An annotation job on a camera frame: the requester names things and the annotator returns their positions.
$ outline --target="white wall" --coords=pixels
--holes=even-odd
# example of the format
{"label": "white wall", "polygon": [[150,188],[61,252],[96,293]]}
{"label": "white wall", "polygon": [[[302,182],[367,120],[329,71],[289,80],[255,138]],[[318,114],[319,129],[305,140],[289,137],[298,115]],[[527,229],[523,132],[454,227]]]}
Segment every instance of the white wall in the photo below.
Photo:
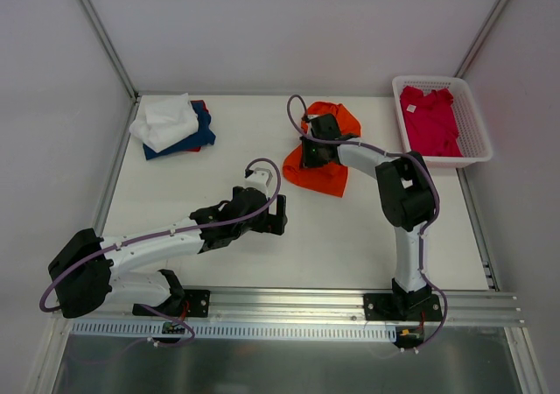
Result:
{"label": "white wall", "polygon": [[453,75],[496,0],[93,0],[140,90],[371,95]]}
{"label": "white wall", "polygon": [[47,265],[90,226],[129,101],[75,0],[0,0],[0,381],[21,392]]}
{"label": "white wall", "polygon": [[468,169],[502,289],[519,293],[550,392],[560,391],[560,0],[513,0],[467,80],[494,159]]}

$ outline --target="white towel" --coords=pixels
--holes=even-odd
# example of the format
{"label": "white towel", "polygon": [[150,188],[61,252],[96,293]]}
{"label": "white towel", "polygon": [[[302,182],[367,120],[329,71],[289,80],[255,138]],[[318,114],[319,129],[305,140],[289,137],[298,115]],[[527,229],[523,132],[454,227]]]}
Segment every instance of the white towel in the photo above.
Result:
{"label": "white towel", "polygon": [[129,131],[155,153],[199,130],[198,116],[189,101],[189,94],[147,103],[145,109],[146,115],[138,116]]}

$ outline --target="cloth pile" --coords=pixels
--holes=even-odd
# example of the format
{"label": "cloth pile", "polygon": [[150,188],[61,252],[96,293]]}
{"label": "cloth pile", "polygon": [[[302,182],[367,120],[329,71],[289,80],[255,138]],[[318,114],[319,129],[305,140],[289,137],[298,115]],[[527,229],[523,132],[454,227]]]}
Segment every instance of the cloth pile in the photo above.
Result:
{"label": "cloth pile", "polygon": [[[361,135],[361,125],[350,111],[341,103],[315,102],[307,110],[308,116],[323,116],[333,114],[342,134]],[[307,123],[301,122],[301,128],[307,132]],[[347,186],[348,168],[333,162],[320,168],[304,169],[301,165],[303,150],[298,146],[283,162],[284,177],[295,184],[309,190],[342,197]]]}
{"label": "cloth pile", "polygon": [[453,95],[448,89],[432,90],[407,86],[401,93],[410,148],[424,156],[463,157],[457,145],[459,129],[453,115]]}
{"label": "cloth pile", "polygon": [[130,125],[130,134],[143,142],[146,160],[176,153],[200,151],[214,144],[212,117],[204,101],[189,101],[188,94],[148,103],[146,115]]}

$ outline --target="folded blue cloth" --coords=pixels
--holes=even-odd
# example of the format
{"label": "folded blue cloth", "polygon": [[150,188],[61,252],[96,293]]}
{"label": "folded blue cloth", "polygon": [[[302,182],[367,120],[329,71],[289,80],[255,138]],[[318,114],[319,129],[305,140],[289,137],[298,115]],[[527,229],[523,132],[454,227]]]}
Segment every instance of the folded blue cloth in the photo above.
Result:
{"label": "folded blue cloth", "polygon": [[160,153],[155,153],[152,149],[143,144],[143,154],[146,156],[146,160],[170,155],[177,151],[188,151],[190,149],[194,149],[195,147],[214,144],[216,136],[212,133],[212,131],[210,131],[210,122],[212,121],[212,117],[210,117],[206,104],[204,101],[191,101],[191,104],[192,109],[194,109],[194,112],[196,112],[199,116],[199,130],[191,136],[185,137],[173,146],[163,149]]}

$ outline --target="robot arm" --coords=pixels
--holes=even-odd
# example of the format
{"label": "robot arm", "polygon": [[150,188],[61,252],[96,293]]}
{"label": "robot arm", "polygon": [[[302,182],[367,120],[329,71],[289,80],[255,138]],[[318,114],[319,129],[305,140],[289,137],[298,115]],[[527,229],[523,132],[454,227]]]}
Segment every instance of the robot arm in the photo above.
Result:
{"label": "robot arm", "polygon": [[[265,206],[271,178],[266,169],[249,171],[245,187],[234,187],[231,201],[198,209],[181,221],[145,234],[101,238],[93,229],[81,230],[49,265],[52,280],[82,258],[100,250],[105,254],[84,263],[55,287],[63,315],[77,318],[109,303],[133,304],[135,315],[151,314],[137,305],[140,303],[153,306],[159,313],[180,315],[185,292],[173,271],[133,270],[226,247],[249,230],[282,235],[287,222],[283,195],[276,198],[275,215],[265,210],[252,218],[236,220]],[[214,227],[218,222],[228,224]]]}
{"label": "robot arm", "polygon": [[[336,118],[323,115],[308,118],[308,134],[321,140],[360,140],[342,136]],[[392,280],[392,305],[375,305],[384,315],[406,317],[431,297],[431,287],[420,273],[420,229],[434,215],[435,201],[425,177],[406,158],[393,159],[359,144],[321,144],[301,137],[303,167],[336,162],[357,169],[377,180],[381,208],[395,227],[396,270]],[[424,167],[422,156],[410,152]]]}

